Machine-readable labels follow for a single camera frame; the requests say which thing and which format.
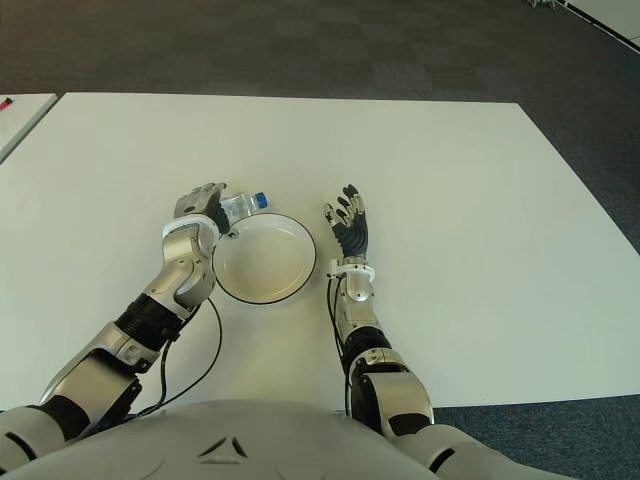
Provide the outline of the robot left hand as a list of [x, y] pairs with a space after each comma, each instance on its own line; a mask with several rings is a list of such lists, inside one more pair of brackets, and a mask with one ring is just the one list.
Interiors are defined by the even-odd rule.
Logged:
[[231, 230], [228, 216], [221, 204], [221, 197], [227, 185], [224, 182], [207, 183], [194, 188], [180, 197], [174, 207], [175, 219], [187, 215], [204, 215], [212, 220], [221, 235]]

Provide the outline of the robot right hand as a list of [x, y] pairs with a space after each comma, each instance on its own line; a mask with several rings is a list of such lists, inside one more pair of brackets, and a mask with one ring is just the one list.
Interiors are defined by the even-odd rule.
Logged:
[[342, 195], [337, 197], [337, 202], [338, 208], [329, 203], [324, 205], [324, 218], [341, 248], [343, 257], [365, 260], [369, 232], [362, 196], [353, 184], [348, 184], [342, 189]]

